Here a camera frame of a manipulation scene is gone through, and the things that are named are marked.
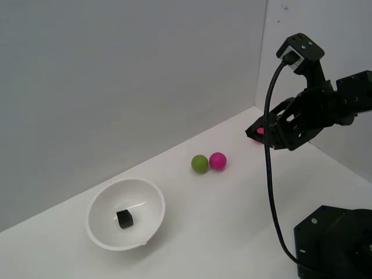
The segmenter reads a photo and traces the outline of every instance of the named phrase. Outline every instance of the gray wall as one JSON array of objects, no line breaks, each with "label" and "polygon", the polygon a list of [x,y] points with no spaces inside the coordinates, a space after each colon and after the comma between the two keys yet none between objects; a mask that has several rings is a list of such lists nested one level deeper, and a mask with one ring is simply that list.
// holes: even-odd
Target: gray wall
[{"label": "gray wall", "polygon": [[1,1],[0,231],[252,106],[265,6]]},{"label": "gray wall", "polygon": [[[276,52],[296,33],[307,34],[325,51],[321,60],[325,77],[333,82],[364,70],[372,70],[372,1],[370,0],[269,0],[257,86],[256,106],[263,109],[271,77],[279,65]],[[304,77],[283,70],[272,107],[306,87]],[[372,182],[372,113],[356,118],[349,127],[323,130],[312,143]]]}]

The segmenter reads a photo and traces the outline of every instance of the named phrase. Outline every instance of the ball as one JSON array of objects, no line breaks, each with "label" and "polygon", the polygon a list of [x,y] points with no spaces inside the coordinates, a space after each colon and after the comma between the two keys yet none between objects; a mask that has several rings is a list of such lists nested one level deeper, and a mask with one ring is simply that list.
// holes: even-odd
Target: ball
[{"label": "ball", "polygon": [[221,152],[213,153],[209,158],[209,164],[215,170],[222,170],[226,166],[226,163],[227,158]]},{"label": "ball", "polygon": [[191,167],[197,173],[205,173],[209,167],[207,157],[203,155],[196,155],[191,160]]},{"label": "ball", "polygon": [[257,129],[257,133],[260,134],[260,135],[263,135],[263,128],[262,127],[261,128],[258,128]]}]

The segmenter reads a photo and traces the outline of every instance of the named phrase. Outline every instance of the white table surface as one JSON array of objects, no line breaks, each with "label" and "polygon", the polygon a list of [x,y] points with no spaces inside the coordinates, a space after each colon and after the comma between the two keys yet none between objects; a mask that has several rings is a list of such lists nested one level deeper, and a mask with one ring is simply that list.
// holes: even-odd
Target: white table surface
[{"label": "white table surface", "polygon": [[[0,233],[1,278],[297,278],[271,220],[263,146],[244,133],[261,114],[250,108]],[[223,172],[191,170],[194,155],[217,151],[228,157]],[[291,251],[293,228],[319,206],[372,209],[371,184],[312,145],[271,154],[278,214]],[[163,191],[164,222],[145,246],[103,250],[85,232],[88,204],[105,185],[131,176]]]}]

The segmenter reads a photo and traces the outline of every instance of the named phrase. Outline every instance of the black block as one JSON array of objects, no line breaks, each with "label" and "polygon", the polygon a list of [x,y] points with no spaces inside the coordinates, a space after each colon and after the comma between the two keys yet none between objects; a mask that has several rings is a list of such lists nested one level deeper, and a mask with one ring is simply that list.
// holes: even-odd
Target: black block
[{"label": "black block", "polygon": [[116,212],[117,220],[119,221],[120,228],[127,228],[133,226],[133,218],[130,212],[126,209]]}]

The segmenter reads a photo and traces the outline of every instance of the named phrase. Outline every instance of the bowl rim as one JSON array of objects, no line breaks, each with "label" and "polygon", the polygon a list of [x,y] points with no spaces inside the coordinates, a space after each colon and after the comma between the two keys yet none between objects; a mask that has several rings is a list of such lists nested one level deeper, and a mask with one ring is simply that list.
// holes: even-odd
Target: bowl rim
[{"label": "bowl rim", "polygon": [[[156,226],[155,230],[153,231],[153,233],[148,237],[148,239],[146,241],[144,241],[143,243],[139,243],[139,244],[134,244],[134,245],[129,245],[129,246],[110,246],[110,245],[107,245],[107,244],[104,244],[102,243],[101,241],[99,241],[95,236],[94,234],[92,233],[91,231],[91,228],[89,226],[89,216],[90,216],[90,213],[91,213],[91,209],[92,209],[92,206],[94,204],[94,202],[96,201],[96,199],[100,196],[101,193],[104,192],[104,190],[108,189],[109,187],[111,187],[112,185],[116,184],[116,183],[119,183],[119,182],[122,182],[122,181],[127,181],[127,180],[140,180],[142,182],[145,182],[145,183],[148,183],[150,184],[151,186],[154,187],[154,189],[156,190],[156,192],[159,194],[160,196],[160,200],[161,200],[161,203],[162,203],[162,212],[161,212],[161,215],[160,215],[160,219],[159,219],[159,222],[158,222],[158,225]],[[88,213],[86,215],[86,218],[85,218],[85,229],[87,230],[87,233],[90,237],[90,239],[96,244],[98,245],[99,247],[103,248],[103,249],[106,249],[106,250],[110,250],[110,251],[125,251],[125,250],[129,250],[129,249],[132,249],[132,248],[135,248],[135,247],[138,247],[138,246],[141,246],[141,245],[145,245],[149,240],[150,238],[152,238],[152,236],[158,231],[160,225],[162,224],[163,222],[163,219],[164,219],[164,214],[165,214],[165,199],[164,199],[164,196],[163,196],[163,193],[161,192],[161,190],[158,188],[158,186],[156,186],[153,182],[147,180],[147,179],[144,179],[144,178],[141,178],[141,177],[126,177],[126,178],[123,178],[123,179],[120,179],[120,180],[117,180],[115,182],[112,182],[110,183],[109,185],[106,185],[105,187],[103,187],[94,197],[94,199],[91,201],[90,205],[89,205],[89,208],[88,208]]]}]

